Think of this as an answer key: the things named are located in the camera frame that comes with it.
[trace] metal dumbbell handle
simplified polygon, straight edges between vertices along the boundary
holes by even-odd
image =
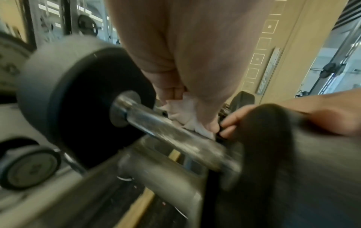
[[[117,127],[135,126],[211,170],[219,171],[222,166],[240,169],[223,145],[174,126],[169,119],[142,105],[134,91],[126,91],[114,100],[110,119]]]

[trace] bare skin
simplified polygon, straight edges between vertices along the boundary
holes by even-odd
[[[273,0],[106,0],[126,50],[161,101],[196,96],[197,118],[217,114],[236,91]]]
[[[305,113],[316,125],[336,134],[361,135],[361,89],[295,98],[279,105]],[[236,125],[257,105],[244,106],[223,120],[220,135],[229,138]]]

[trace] white tissue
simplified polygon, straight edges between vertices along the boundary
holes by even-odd
[[[215,140],[215,134],[204,128],[197,119],[197,102],[197,98],[189,92],[185,92],[183,93],[182,100],[168,100],[167,104],[162,106],[161,109],[167,111],[168,118],[172,120],[175,126],[195,131],[198,134]]]

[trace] square symbol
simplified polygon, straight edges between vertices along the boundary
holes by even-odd
[[[278,25],[278,20],[268,19],[264,23],[262,33],[273,34],[276,31],[276,27]]]
[[[271,40],[272,38],[260,37],[256,49],[267,51],[271,44]]]
[[[256,79],[258,72],[259,72],[259,69],[257,69],[257,68],[248,68],[246,78]]]
[[[254,53],[251,60],[251,64],[260,66],[262,65],[263,59],[264,59],[264,54]]]
[[[282,15],[286,6],[286,1],[274,2],[271,8],[270,15]]]
[[[244,81],[241,90],[251,92],[253,90],[254,82]]]

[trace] white square outline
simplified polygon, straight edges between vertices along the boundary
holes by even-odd
[[[257,45],[256,45],[256,50],[267,51],[268,49],[260,49],[260,48],[257,48],[258,43],[259,43],[259,41],[260,41],[261,39],[270,39],[270,43],[271,43],[272,38],[269,38],[269,37],[260,37],[260,38],[258,39],[258,42],[257,42]]]
[[[241,90],[242,90],[242,91],[245,91],[245,92],[251,92],[250,90],[244,90],[244,89],[243,89],[243,87],[244,87],[244,83],[245,83],[245,82],[249,82],[249,83],[252,83],[252,84],[254,84],[254,82],[250,82],[250,81],[243,81],[243,84],[242,84],[242,87],[241,87]]]
[[[261,66],[262,63],[263,63],[265,54],[260,54],[260,55],[263,55],[261,64],[254,64],[254,63],[252,63],[252,61],[253,61],[253,58],[255,57],[255,54],[259,54],[259,53],[253,53],[253,56],[252,56],[252,59],[251,59],[251,64],[252,64],[252,65],[256,65],[256,66]]]
[[[256,77],[255,77],[255,78],[247,77],[249,69],[256,69],[256,70],[257,70]],[[258,76],[258,73],[259,73],[259,69],[249,67],[249,68],[248,68],[248,70],[247,70],[247,73],[246,73],[246,78],[248,78],[248,79],[256,79],[256,78],[257,78],[257,76]]]
[[[267,22],[267,21],[277,21],[276,26],[275,26],[275,28],[273,29],[273,32],[262,32],[262,33],[274,34],[275,31],[276,31],[276,28],[277,28],[277,25],[278,25],[279,20],[276,20],[276,19],[267,19],[266,22]]]
[[[286,7],[286,3],[285,3],[285,4],[283,4],[282,13],[283,13],[283,11],[285,10],[285,7]],[[282,13],[280,13],[280,14],[270,14],[270,15],[272,15],[272,16],[281,16],[281,15],[282,15]]]

